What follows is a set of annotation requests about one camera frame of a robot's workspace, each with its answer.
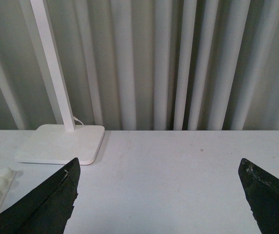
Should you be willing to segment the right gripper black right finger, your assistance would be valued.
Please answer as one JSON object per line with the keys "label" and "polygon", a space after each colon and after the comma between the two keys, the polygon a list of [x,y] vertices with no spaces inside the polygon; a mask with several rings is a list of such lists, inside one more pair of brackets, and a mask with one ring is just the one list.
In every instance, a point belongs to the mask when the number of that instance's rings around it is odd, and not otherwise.
{"label": "right gripper black right finger", "polygon": [[261,233],[279,234],[279,179],[245,158],[238,174]]}

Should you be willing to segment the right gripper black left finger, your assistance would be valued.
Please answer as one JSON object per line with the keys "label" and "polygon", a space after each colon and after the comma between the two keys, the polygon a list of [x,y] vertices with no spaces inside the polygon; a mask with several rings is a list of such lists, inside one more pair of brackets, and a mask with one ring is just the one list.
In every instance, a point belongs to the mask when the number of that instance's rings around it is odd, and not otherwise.
{"label": "right gripper black left finger", "polygon": [[0,213],[0,234],[62,234],[78,196],[80,164],[74,158]]}

